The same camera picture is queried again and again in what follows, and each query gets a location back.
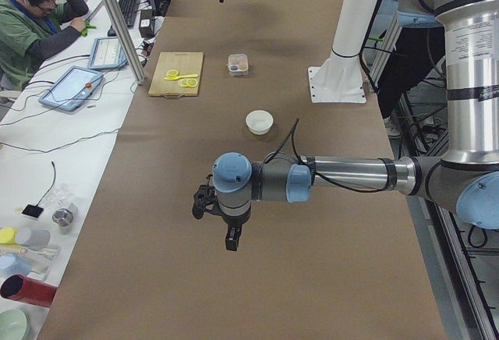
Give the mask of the green bowl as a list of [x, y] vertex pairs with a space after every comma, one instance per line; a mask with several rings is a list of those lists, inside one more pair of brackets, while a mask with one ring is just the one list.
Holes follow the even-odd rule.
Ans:
[[1, 312], [1, 340], [24, 340], [29, 332], [26, 314], [22, 310]]

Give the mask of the black keyboard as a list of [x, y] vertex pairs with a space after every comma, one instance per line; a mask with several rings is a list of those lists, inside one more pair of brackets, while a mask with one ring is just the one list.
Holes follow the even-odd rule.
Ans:
[[139, 9], [140, 0], [118, 0], [118, 4], [126, 26], [128, 28], [132, 28], [136, 21], [136, 14]]

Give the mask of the blue teach pendant far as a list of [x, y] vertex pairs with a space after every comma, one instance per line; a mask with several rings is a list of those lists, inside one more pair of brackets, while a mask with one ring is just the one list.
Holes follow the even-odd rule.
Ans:
[[126, 63], [125, 52], [117, 37], [99, 37], [94, 40], [87, 63], [89, 69], [118, 69]]

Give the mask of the lemon slice lower left pair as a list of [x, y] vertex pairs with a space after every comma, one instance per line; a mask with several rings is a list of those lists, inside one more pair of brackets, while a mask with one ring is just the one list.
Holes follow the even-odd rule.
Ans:
[[186, 85], [188, 87], [196, 87], [198, 85], [198, 80], [194, 78], [190, 78], [186, 81]]

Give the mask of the person in green jacket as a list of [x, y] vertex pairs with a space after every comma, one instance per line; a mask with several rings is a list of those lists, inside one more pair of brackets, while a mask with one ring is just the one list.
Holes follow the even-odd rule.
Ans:
[[21, 91], [86, 28], [84, 0], [1, 0], [1, 85]]

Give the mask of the yellow plastic knife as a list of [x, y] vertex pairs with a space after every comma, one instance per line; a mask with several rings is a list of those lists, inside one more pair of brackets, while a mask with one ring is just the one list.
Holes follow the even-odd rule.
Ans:
[[196, 79], [198, 76], [199, 75], [196, 73], [188, 75], [167, 75], [164, 80]]

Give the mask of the grey cup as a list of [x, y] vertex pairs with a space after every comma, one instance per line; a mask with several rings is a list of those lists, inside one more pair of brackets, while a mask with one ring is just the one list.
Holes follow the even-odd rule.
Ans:
[[32, 250], [42, 250], [48, 246], [51, 234], [45, 229], [20, 228], [15, 235], [15, 242]]

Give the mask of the blue teach pendant near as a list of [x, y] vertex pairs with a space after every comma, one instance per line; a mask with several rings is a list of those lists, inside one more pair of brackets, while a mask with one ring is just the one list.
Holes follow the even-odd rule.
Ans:
[[100, 71], [71, 66], [39, 98], [45, 107], [73, 112], [100, 86], [104, 74]]

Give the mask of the clear plastic egg box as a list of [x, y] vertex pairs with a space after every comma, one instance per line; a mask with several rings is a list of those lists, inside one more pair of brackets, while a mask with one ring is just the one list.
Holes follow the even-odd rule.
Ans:
[[[241, 71], [239, 69], [239, 65], [241, 63], [247, 63], [248, 64], [248, 69], [246, 71]], [[239, 54], [230, 54], [228, 56], [228, 62], [227, 62], [227, 67], [228, 67], [228, 73], [231, 76], [245, 76], [249, 72], [249, 59], [248, 56], [244, 53], [239, 53]]]

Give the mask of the yellow cup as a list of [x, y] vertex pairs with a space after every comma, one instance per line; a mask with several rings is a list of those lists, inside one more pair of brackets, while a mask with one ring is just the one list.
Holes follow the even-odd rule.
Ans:
[[0, 229], [0, 244], [13, 245], [16, 243], [17, 229], [12, 227], [4, 227]]

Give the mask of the aluminium frame post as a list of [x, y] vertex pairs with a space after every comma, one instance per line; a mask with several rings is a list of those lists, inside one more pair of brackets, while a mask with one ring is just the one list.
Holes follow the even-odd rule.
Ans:
[[127, 62], [133, 72], [135, 80], [138, 85], [142, 85], [146, 79], [146, 74], [136, 54], [135, 46], [119, 8], [119, 4], [117, 0], [102, 0], [102, 2], [110, 17], [111, 24], [117, 33], [117, 37], [125, 52]]

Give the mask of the wooden cutting board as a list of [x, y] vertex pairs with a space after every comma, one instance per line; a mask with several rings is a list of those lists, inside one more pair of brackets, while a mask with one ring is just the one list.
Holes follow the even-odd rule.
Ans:
[[[199, 93], [203, 52], [162, 52], [159, 55], [148, 94], [151, 97], [195, 97]], [[167, 71], [176, 69], [179, 75], [198, 74], [196, 87], [180, 87], [179, 80], [164, 80]]]

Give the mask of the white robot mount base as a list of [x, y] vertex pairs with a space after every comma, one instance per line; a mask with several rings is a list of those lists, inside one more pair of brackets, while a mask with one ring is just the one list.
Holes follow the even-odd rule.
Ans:
[[322, 66], [309, 68], [313, 103], [366, 102], [360, 57], [377, 1], [343, 0], [331, 54]]

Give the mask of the red cylinder bottle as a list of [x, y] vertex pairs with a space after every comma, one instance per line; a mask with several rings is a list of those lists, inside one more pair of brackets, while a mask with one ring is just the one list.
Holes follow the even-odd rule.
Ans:
[[55, 298], [57, 287], [15, 274], [8, 277], [1, 285], [1, 297], [27, 303], [30, 305], [49, 308]]

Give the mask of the metal cylinder part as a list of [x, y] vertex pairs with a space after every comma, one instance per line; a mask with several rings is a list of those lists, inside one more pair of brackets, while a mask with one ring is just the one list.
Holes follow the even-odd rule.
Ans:
[[68, 203], [65, 207], [61, 207], [54, 211], [51, 219], [58, 226], [59, 231], [63, 235], [68, 235], [73, 228], [73, 222], [75, 221], [77, 214], [77, 206], [73, 203]]

